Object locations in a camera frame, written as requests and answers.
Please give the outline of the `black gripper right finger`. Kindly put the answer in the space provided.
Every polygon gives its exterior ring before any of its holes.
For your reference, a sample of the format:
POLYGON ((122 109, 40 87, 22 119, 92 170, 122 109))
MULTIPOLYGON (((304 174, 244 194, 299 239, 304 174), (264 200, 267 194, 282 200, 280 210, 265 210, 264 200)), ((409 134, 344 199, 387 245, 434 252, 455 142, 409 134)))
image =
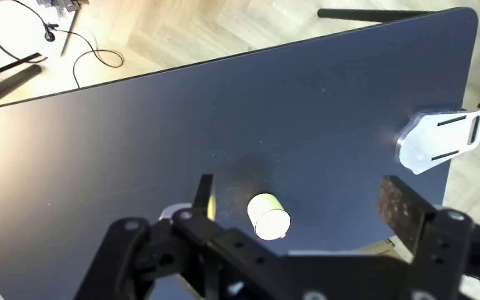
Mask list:
POLYGON ((377 212, 400 242, 415 250, 437 209, 402 179, 389 175, 380 184, 377 212))

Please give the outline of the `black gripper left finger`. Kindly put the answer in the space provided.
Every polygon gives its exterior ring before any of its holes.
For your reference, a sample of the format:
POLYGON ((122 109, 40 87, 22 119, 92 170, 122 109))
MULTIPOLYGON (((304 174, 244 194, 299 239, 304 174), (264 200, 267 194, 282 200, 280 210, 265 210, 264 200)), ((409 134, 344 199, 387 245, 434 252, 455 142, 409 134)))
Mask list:
POLYGON ((204 174, 200 177, 192 209, 199 215, 204 215, 207 219, 215 217, 214 175, 212 174, 204 174))

